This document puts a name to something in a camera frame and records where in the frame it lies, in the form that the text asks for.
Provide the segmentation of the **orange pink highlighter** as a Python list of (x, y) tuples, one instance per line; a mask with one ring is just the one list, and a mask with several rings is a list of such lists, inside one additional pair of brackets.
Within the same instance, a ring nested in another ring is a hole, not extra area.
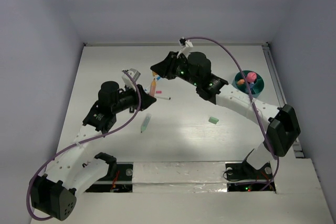
[(156, 79), (154, 78), (151, 82), (150, 89), (149, 89), (149, 95), (154, 97), (156, 91)]

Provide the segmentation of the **green highlighter clear body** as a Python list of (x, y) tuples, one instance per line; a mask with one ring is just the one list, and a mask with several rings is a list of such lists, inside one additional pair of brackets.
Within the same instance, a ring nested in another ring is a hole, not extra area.
[(143, 133), (146, 130), (146, 128), (147, 128), (147, 126), (148, 126), (148, 124), (150, 122), (151, 117), (152, 117), (152, 115), (150, 113), (148, 113), (145, 116), (145, 118), (144, 118), (144, 120), (143, 120), (143, 122), (141, 124), (141, 127), (140, 127), (140, 132), (141, 133)]

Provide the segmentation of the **green cap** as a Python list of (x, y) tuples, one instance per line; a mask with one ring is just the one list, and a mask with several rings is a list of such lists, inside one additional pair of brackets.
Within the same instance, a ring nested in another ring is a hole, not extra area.
[(212, 124), (217, 124), (219, 119), (211, 116), (211, 117), (209, 117), (208, 121)]

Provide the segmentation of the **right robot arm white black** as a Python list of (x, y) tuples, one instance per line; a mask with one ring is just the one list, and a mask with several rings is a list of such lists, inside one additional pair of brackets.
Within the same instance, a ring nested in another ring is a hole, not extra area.
[(266, 139), (248, 154), (241, 166), (241, 171), (248, 178), (258, 175), (273, 157), (284, 157), (301, 132), (293, 107), (285, 104), (280, 108), (250, 98), (226, 80), (212, 74), (211, 61), (201, 52), (192, 52), (188, 56), (170, 52), (150, 69), (161, 78), (181, 78), (189, 82), (196, 87), (202, 99), (263, 126)]

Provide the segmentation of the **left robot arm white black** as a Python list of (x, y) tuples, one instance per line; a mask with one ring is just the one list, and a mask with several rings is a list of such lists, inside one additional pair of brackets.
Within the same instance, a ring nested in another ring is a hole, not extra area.
[(121, 89), (118, 83), (101, 85), (93, 104), (72, 143), (48, 160), (29, 182), (26, 207), (33, 219), (67, 219), (77, 198), (97, 180), (115, 178), (117, 159), (99, 150), (100, 138), (113, 134), (117, 114), (134, 108), (143, 111), (156, 102), (140, 84)]

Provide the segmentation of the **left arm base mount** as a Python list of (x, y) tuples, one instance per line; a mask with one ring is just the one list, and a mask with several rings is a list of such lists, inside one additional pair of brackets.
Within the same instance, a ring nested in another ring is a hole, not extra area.
[(107, 174), (94, 182), (87, 193), (131, 193), (133, 191), (133, 163), (119, 163), (114, 156), (99, 153), (95, 158), (108, 164)]

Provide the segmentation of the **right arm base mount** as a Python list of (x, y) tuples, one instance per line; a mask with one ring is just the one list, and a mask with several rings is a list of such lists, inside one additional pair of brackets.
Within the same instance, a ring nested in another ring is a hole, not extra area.
[(228, 192), (276, 191), (271, 163), (255, 169), (245, 158), (240, 163), (226, 163), (223, 178), (227, 181)]

